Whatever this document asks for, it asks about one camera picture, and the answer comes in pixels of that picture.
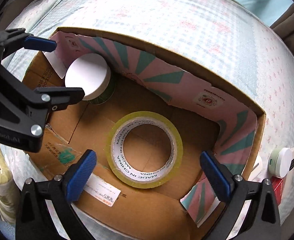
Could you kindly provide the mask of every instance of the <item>jar lid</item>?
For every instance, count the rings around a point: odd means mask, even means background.
[[[292,160],[292,151],[290,148],[282,148],[279,152],[275,173],[277,177],[283,178],[287,175]]]
[[[95,53],[85,54],[69,66],[65,76],[66,87],[80,87],[84,90],[83,100],[100,96],[107,88],[111,71],[102,56]]]

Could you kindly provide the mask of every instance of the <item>white label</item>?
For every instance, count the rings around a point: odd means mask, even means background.
[[[55,55],[54,52],[44,52],[44,56],[47,58],[57,75],[63,79],[67,72],[67,68],[64,63]]]
[[[197,105],[204,108],[217,108],[223,104],[224,99],[208,90],[200,92],[193,100]]]
[[[110,207],[114,205],[114,202],[120,194],[119,189],[110,185],[95,174],[90,175],[84,190]]]

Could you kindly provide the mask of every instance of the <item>packing tape roll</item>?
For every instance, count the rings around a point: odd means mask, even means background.
[[[159,170],[143,172],[134,169],[124,156],[124,141],[135,127],[152,124],[161,128],[169,137],[171,153],[168,161]],[[183,142],[176,127],[160,114],[139,111],[121,118],[108,136],[106,156],[113,173],[124,183],[137,188],[152,188],[164,184],[178,170],[183,156]]]

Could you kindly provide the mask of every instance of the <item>red box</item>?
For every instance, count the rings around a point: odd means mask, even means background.
[[[272,183],[272,187],[274,188],[274,194],[276,196],[277,204],[279,205],[281,202],[282,188],[283,188],[282,179],[277,177],[272,177],[271,183]]]

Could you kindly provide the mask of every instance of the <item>green stain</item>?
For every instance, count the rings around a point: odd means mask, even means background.
[[[162,99],[164,99],[164,101],[166,101],[167,103],[169,103],[169,101],[172,99],[172,97],[170,95],[167,95],[164,92],[158,91],[156,89],[152,89],[152,88],[148,88],[151,92],[155,93],[156,95],[160,96]]]
[[[128,69],[128,54],[127,54],[127,47],[119,42],[114,41],[115,48],[118,51],[118,55],[121,59],[121,62],[124,65],[124,68]]]
[[[141,51],[135,74],[139,75],[156,57],[148,52]]]
[[[60,160],[60,162],[62,164],[70,163],[74,159],[75,159],[75,155],[72,154],[71,152],[69,152],[68,149],[66,149],[63,152],[61,152],[60,155],[58,156],[58,160]]]
[[[198,214],[196,218],[196,222],[201,220],[203,216],[205,215],[205,183],[201,185],[201,194],[199,198],[199,209],[198,209]]]
[[[219,131],[219,135],[218,135],[218,138],[217,138],[217,141],[218,141],[223,136],[223,134],[225,133],[226,128],[227,128],[227,124],[226,124],[226,122],[224,120],[219,120],[219,121],[217,121],[217,123],[220,126],[220,131]]]
[[[234,134],[236,132],[238,132],[240,130],[240,128],[244,125],[244,123],[246,122],[248,117],[248,111],[242,111],[240,113],[237,113],[237,124],[234,127],[233,131],[231,132],[231,134],[228,136],[228,138],[221,144],[221,146],[223,146],[227,141],[230,140],[230,138],[232,138],[234,136]]]
[[[245,138],[242,138],[240,141],[236,142],[226,150],[224,150],[221,155],[226,155],[229,153],[233,153],[242,149],[245,149],[252,145],[253,138],[255,136],[255,131],[252,131],[250,134],[248,134]]]
[[[233,163],[222,163],[225,165],[228,170],[233,174],[241,174],[243,169],[245,168],[245,164],[233,164]]]
[[[184,71],[173,72],[168,74],[161,74],[158,76],[145,78],[145,82],[162,82],[162,83],[171,83],[171,84],[179,84],[180,80],[184,75]]]
[[[198,185],[194,185],[191,189],[191,191],[189,192],[187,198],[184,199],[184,201],[182,202],[182,205],[184,206],[185,209],[189,208],[189,205],[191,203],[191,200],[195,194],[195,191],[197,189]]]

